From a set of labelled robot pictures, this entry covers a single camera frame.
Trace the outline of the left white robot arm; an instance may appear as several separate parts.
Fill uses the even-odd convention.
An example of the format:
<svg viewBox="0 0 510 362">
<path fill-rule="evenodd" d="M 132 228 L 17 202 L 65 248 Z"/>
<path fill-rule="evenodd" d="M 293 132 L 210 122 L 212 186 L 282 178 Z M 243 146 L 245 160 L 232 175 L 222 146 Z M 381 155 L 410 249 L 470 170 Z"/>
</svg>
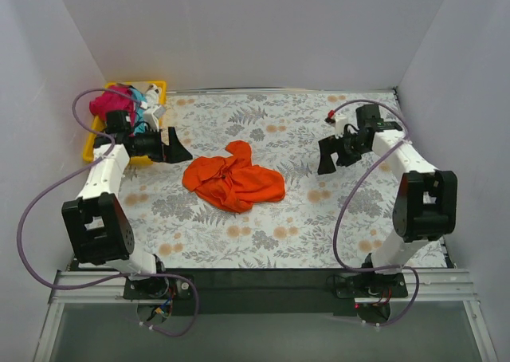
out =
<svg viewBox="0 0 510 362">
<path fill-rule="evenodd" d="M 80 266 L 109 268 L 126 274 L 134 289 L 153 298 L 171 287 L 160 258 L 135 244 L 135 235 L 118 198 L 121 179 L 131 158 L 146 156 L 154 163 L 181 163 L 192 155 L 176 130 L 168 141 L 159 129 L 136 134 L 125 111 L 106 115 L 104 130 L 93 144 L 94 165 L 79 195 L 65 202 L 61 213 Z"/>
</svg>

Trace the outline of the orange t shirt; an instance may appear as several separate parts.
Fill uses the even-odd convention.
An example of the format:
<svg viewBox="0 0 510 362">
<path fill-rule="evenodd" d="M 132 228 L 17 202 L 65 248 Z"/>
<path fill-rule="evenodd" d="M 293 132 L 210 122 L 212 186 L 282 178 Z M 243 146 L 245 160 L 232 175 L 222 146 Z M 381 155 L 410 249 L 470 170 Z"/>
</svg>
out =
<svg viewBox="0 0 510 362">
<path fill-rule="evenodd" d="M 226 146 L 229 156 L 195 159 L 182 185 L 218 209 L 242 214 L 256 203 L 277 203 L 286 195 L 281 173 L 252 163 L 252 148 L 242 140 Z"/>
</svg>

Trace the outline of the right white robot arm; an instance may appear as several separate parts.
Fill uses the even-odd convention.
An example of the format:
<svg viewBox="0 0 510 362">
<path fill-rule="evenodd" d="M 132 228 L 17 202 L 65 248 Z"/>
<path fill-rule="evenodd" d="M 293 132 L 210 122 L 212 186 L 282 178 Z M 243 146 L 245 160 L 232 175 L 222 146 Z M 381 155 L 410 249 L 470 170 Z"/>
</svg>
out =
<svg viewBox="0 0 510 362">
<path fill-rule="evenodd" d="M 385 163 L 399 182 L 391 213 L 393 229 L 360 267 L 341 262 L 342 272 L 332 277 L 342 297 L 404 297 L 402 271 L 424 246 L 451 234 L 457 218 L 457 176 L 425 160 L 410 141 L 404 119 L 384 120 L 385 106 L 374 100 L 355 101 L 356 123 L 331 110 L 325 119 L 333 135 L 319 142 L 318 173 L 328 175 L 338 167 L 350 167 L 363 155 L 378 156 L 375 166 Z"/>
</svg>

